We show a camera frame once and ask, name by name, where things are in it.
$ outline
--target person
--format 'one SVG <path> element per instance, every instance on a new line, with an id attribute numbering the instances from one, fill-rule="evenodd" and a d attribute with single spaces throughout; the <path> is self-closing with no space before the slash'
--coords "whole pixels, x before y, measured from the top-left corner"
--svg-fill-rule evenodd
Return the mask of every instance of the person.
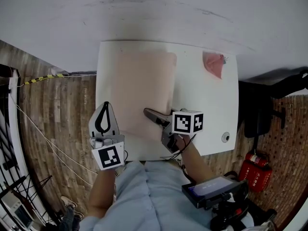
<path id="1" fill-rule="evenodd" d="M 66 213 L 61 220 L 59 227 L 57 228 L 55 225 L 51 225 L 49 223 L 42 229 L 43 231 L 49 230 L 58 230 L 58 231 L 78 231 L 79 223 L 83 219 L 83 214 L 77 212 L 75 209 L 77 208 L 77 204 L 70 200 L 65 196 L 61 196 L 61 200 L 65 204 Z"/>
<path id="2" fill-rule="evenodd" d="M 213 173 L 189 143 L 190 138 L 183 139 L 177 145 L 186 147 L 181 156 L 188 176 L 196 183 L 212 178 Z M 179 167 L 164 161 L 128 163 L 117 178 L 114 169 L 100 171 L 80 231 L 210 230 L 211 211 L 197 209 L 181 191 L 181 186 L 188 183 Z"/>

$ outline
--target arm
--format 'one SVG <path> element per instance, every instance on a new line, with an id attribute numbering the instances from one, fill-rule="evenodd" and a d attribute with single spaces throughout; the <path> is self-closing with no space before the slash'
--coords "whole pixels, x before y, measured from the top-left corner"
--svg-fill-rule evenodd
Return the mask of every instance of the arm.
<path id="1" fill-rule="evenodd" d="M 186 143 L 189 142 L 188 136 L 184 137 Z M 213 172 L 210 167 L 206 165 L 203 158 L 200 156 L 198 150 L 191 142 L 185 151 L 182 153 L 182 159 L 187 170 L 187 174 L 193 178 L 197 184 L 202 183 L 212 177 Z"/>
<path id="2" fill-rule="evenodd" d="M 115 170 L 107 169 L 100 171 L 92 187 L 89 203 L 88 216 L 103 218 L 113 203 Z"/>

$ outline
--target yellow and black tape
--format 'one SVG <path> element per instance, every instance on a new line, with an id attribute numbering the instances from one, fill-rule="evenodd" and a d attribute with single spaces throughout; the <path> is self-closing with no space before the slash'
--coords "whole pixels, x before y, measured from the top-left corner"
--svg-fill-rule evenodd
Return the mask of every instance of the yellow and black tape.
<path id="1" fill-rule="evenodd" d="M 35 83 L 35 82 L 38 82 L 38 81 L 42 81 L 42 80 L 46 80 L 46 79 L 51 79 L 51 78 L 61 78 L 61 77 L 64 77 L 64 76 L 67 76 L 67 75 L 63 75 L 63 74 L 47 75 L 47 76 L 38 77 L 36 79 L 32 79 L 30 81 L 26 81 L 24 84 L 25 85 L 29 85 L 31 83 Z"/>

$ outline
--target light blue shirt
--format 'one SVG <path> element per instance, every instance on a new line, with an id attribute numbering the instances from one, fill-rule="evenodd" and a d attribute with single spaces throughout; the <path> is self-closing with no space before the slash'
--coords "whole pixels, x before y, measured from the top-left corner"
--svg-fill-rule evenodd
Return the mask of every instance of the light blue shirt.
<path id="1" fill-rule="evenodd" d="M 211 211 L 182 193 L 189 181 L 166 162 L 127 164 L 115 180 L 117 199 L 104 218 L 86 217 L 80 231 L 208 231 Z"/>

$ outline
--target black handheld device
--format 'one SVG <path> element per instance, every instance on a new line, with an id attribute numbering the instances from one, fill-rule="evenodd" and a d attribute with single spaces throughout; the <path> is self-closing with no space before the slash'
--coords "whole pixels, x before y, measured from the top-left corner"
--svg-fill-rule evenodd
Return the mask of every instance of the black handheld device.
<path id="1" fill-rule="evenodd" d="M 225 176 L 218 176 L 200 184 L 183 185 L 182 192 L 196 208 L 209 209 L 222 201 L 229 200 L 243 184 L 246 184 L 246 181 L 237 182 Z"/>

